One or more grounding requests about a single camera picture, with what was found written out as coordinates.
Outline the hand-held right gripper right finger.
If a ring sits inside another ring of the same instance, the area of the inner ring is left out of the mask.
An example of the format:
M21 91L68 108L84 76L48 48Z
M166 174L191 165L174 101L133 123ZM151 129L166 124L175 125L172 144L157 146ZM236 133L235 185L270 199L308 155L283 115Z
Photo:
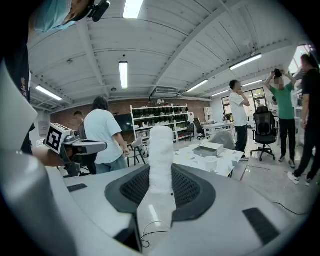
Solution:
M196 220L174 221L172 194L147 192L137 209L143 256L273 256L297 235L306 217L293 219L238 180L202 170L211 208Z

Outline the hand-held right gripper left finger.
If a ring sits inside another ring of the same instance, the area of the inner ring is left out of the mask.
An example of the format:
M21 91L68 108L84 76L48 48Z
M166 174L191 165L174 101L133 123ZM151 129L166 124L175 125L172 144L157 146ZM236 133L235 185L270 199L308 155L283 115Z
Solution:
M134 218L107 201L113 175L63 178L18 151L0 150L0 194L16 223L20 256L142 256Z

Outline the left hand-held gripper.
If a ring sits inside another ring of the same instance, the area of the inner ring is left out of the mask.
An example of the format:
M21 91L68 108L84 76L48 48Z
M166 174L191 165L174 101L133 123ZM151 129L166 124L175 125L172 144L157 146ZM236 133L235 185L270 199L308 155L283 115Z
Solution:
M106 142L80 140L76 130L72 130L58 123L50 123L45 139L45 145L57 153L70 177L80 174L81 163L75 162L77 154L96 154L108 148Z

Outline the white box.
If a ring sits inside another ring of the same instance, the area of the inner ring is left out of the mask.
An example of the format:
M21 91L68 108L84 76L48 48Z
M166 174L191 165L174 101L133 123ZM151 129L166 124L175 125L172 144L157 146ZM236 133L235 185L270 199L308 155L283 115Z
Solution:
M193 149L193 153L199 157L217 157L224 151L224 145L212 142L202 143Z

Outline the white foam roll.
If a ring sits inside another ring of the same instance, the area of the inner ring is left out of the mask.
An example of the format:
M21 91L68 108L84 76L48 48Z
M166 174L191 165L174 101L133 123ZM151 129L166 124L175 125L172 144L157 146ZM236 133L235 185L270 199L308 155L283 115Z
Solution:
M174 162L173 131L167 126L150 130L149 190L153 194L172 193L172 164Z

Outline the person's left forearm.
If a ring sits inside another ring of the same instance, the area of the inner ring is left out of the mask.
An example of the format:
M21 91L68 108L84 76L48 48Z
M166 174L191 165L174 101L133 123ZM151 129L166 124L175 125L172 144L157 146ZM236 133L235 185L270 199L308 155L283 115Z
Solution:
M32 155L45 167L60 167L64 165L60 156L46 146L32 147L31 150Z

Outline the white shelf with dark items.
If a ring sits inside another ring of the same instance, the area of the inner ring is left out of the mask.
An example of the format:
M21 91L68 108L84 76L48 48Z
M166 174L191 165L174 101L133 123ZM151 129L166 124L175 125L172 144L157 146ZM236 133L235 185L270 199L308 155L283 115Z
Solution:
M188 135L189 108L185 105L130 107L134 139L146 144L157 136L170 138L174 143Z

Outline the triangle patterned tablecloth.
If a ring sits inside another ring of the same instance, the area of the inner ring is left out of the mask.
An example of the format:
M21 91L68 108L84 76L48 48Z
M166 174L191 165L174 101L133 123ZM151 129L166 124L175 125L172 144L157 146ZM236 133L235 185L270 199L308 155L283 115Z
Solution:
M215 171L207 171L205 168L205 157L200 157L193 153L193 149L201 144L192 144L174 152L174 163L194 169L215 173L224 177L232 177L233 169L240 161L243 153L237 150L224 148L223 152L216 156L217 167Z

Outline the white cup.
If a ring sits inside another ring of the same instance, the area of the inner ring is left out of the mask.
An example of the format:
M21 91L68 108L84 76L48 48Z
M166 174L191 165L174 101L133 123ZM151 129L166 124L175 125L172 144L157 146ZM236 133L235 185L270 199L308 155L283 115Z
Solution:
M204 158L205 169L209 172L215 172L218 164L218 158L216 156L206 156Z

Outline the grey shell chair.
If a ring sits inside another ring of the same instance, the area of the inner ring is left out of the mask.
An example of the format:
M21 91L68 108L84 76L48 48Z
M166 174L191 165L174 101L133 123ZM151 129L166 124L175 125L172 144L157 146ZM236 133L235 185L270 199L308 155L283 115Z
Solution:
M236 150L236 143L229 131L223 130L218 132L214 137L214 142L217 144L223 144L226 149Z
M129 156L126 157L127 166L130 166L130 162L133 161L133 164L136 166L141 162L146 164L146 158L149 157L149 148L143 143L143 138L138 137L133 143L128 145Z

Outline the ceiling light strip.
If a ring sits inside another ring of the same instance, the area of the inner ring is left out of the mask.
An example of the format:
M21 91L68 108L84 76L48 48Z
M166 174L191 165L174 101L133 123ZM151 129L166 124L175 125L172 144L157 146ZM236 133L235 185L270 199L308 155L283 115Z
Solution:
M193 86L192 88L190 88L189 90L187 90L187 93L194 91L195 89L199 88L200 86L206 84L209 80L205 79L202 82L198 83L197 85Z
M126 61L121 61L119 62L118 66L119 66L121 88L127 89L128 88L128 63Z
M63 99L62 99L60 96L58 96L57 94L55 94L55 93L53 93L53 92L45 89L44 87L42 87L42 86L40 86L40 85L37 85L37 86L35 87L35 89L36 89L37 91L39 91L39 92L41 92L41 93L43 93L43 94L51 97L51 98L57 100L57 101L62 101L62 100L63 100Z
M249 63L251 63L251 62L253 62L253 61L259 60L259 59L261 59L261 58L262 58L262 54L261 54L261 53L256 54L256 55L251 56L251 57L249 57L249 58L247 58L247 59L245 59L245 60L243 60L243 61L238 62L237 64L231 65L231 66L229 67L229 69L230 69L231 71L233 71L233 70L235 70L235 69L237 69L237 68L239 68L239 67L242 67L242 66L244 66L244 65L247 65L247 64L249 64Z
M137 19L143 2L144 0L126 0L123 11L123 18Z

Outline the rows of black headsets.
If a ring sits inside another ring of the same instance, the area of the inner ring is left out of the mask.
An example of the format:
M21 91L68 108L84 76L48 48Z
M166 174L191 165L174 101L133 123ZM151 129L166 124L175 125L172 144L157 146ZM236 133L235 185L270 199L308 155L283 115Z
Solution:
M166 105L132 108L130 112L134 125L138 125L140 128L148 128L154 126L172 126L188 122L188 110L186 105Z

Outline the white work table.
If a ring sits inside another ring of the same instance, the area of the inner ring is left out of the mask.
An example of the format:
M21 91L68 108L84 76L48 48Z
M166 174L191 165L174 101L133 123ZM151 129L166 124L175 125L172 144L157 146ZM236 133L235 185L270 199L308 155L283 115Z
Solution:
M234 123L233 122L220 122L214 124L207 124L203 126L204 138L213 138L217 133L221 131L228 131L232 133Z

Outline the black office chair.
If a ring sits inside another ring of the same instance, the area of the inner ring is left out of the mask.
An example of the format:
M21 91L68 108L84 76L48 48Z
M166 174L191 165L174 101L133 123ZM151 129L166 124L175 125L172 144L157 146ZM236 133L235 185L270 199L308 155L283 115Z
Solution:
M264 153L272 156L275 160L276 156L273 154L273 150L270 148L270 144L276 143L275 130L273 126L274 116L266 106L258 107L256 113L253 115L255 121L255 131L253 132L253 140L261 144L262 147L258 147L255 150L250 151L250 155L253 152L261 152L259 161L262 161Z
M202 127L200 121L198 118L194 118L193 124L195 126L196 129L196 133L197 133L197 139L201 140L205 137L205 130Z

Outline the ceiling air conditioner unit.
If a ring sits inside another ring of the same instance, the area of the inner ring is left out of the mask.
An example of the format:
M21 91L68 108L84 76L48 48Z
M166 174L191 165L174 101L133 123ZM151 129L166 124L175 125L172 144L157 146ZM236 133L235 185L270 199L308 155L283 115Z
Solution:
M155 98L174 98L179 95L179 90L167 87L157 87L151 94Z

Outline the black wall screen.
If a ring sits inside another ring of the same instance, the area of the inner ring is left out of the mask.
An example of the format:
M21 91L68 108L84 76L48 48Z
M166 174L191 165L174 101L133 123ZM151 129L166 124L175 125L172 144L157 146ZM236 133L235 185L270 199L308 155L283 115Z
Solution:
M131 114L115 115L114 118L120 126L122 132L132 132L134 130Z

